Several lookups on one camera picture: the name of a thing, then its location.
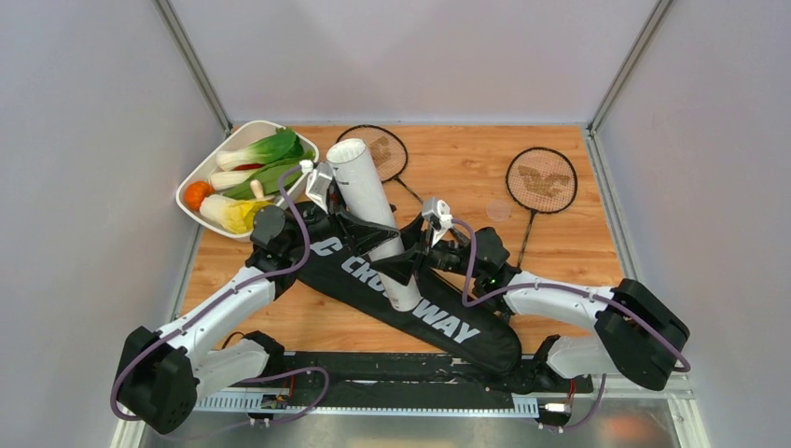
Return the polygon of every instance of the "circular stain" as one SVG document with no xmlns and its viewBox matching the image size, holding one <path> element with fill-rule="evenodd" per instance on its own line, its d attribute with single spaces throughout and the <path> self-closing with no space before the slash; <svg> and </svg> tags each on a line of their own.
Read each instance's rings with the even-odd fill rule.
<svg viewBox="0 0 791 448">
<path fill-rule="evenodd" d="M 505 202 L 495 199 L 486 204 L 486 215 L 495 222 L 502 222 L 511 217 L 511 206 Z"/>
</svg>

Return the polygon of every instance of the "racket logo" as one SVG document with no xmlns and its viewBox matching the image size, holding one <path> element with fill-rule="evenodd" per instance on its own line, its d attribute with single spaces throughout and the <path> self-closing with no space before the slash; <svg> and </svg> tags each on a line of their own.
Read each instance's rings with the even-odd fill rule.
<svg viewBox="0 0 791 448">
<path fill-rule="evenodd" d="M 368 149 L 370 149 L 371 156 L 373 157 L 373 164 L 376 165 L 377 168 L 379 168 L 382 162 L 390 159 L 389 145 L 390 141 L 385 135 L 377 138 L 368 145 Z"/>
<path fill-rule="evenodd" d="M 554 198 L 563 192 L 563 188 L 558 188 L 555 184 L 566 186 L 571 182 L 571 176 L 569 175 L 559 175 L 557 173 L 541 175 L 541 172 L 530 166 L 520 166 L 517 169 L 525 189 L 548 198 Z"/>
</svg>

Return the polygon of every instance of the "red pepper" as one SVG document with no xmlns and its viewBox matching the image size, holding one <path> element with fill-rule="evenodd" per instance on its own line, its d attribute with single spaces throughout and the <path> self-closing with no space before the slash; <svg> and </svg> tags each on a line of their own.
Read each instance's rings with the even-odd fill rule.
<svg viewBox="0 0 791 448">
<path fill-rule="evenodd" d="M 258 168 L 262 167 L 261 163 L 247 163 L 246 165 L 239 165 L 233 169 L 233 171 L 244 171 L 244 170 L 257 170 Z"/>
</svg>

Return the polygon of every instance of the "racket shaft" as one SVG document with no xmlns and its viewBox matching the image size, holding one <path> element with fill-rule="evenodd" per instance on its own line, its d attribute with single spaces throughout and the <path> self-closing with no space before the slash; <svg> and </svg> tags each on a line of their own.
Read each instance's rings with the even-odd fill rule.
<svg viewBox="0 0 791 448">
<path fill-rule="evenodd" d="M 404 187 L 405 189 L 407 189 L 407 191 L 409 192 L 409 194 L 411 194 L 412 196 L 414 196 L 414 198 L 415 198 L 415 199 L 417 199 L 418 201 L 420 201 L 421 203 L 423 203 L 423 199 L 421 199 L 421 197 L 420 197 L 420 196 L 418 196 L 418 193 L 414 192 L 414 191 L 413 191 L 413 190 L 412 190 L 412 189 L 411 189 L 411 188 L 410 188 L 410 187 L 409 187 L 407 184 L 405 184 L 405 183 L 404 183 L 404 181 L 403 181 L 403 180 L 401 180 L 401 177 L 398 177 L 398 176 L 396 176 L 396 177 L 395 177 L 395 181 L 396 181 L 396 182 L 398 182 L 399 184 L 401 184 L 401 186 L 402 186 L 402 187 Z"/>
<path fill-rule="evenodd" d="M 520 257 L 517 263 L 518 267 L 521 267 L 521 259 L 524 258 L 524 248 L 527 247 L 527 237 L 530 236 L 530 229 L 533 227 L 533 218 L 535 218 L 535 211 L 531 210 L 530 221 L 527 222 L 527 231 L 524 233 L 524 240 L 521 242 Z"/>
</svg>

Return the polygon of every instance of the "racket handle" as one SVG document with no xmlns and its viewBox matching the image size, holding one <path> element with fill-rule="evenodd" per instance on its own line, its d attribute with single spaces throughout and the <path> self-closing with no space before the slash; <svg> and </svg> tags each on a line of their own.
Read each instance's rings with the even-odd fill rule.
<svg viewBox="0 0 791 448">
<path fill-rule="evenodd" d="M 451 232 L 451 235 L 453 235 L 453 238 L 455 238 L 456 241 L 458 241 L 460 245 L 468 245 L 469 244 L 469 238 L 467 238 L 466 235 L 461 233 L 458 229 L 450 229 L 450 232 Z"/>
<path fill-rule="evenodd" d="M 530 221 L 527 223 L 527 231 L 524 233 L 524 240 L 521 242 L 521 250 L 517 267 L 521 268 L 521 259 L 524 258 L 524 248 L 527 247 L 527 237 L 530 236 L 530 229 L 533 227 L 533 218 L 535 218 L 535 211 L 530 211 Z"/>
<path fill-rule="evenodd" d="M 414 198 L 417 199 L 418 201 L 420 201 L 420 203 L 423 203 L 423 199 L 421 199 L 421 197 L 418 196 L 418 193 L 412 191 L 412 189 L 407 184 L 405 184 L 403 180 L 401 180 L 401 177 L 395 177 L 395 181 L 398 182 L 399 184 L 401 184 L 401 187 L 404 187 L 405 189 L 407 189 L 409 194 L 414 196 Z"/>
</svg>

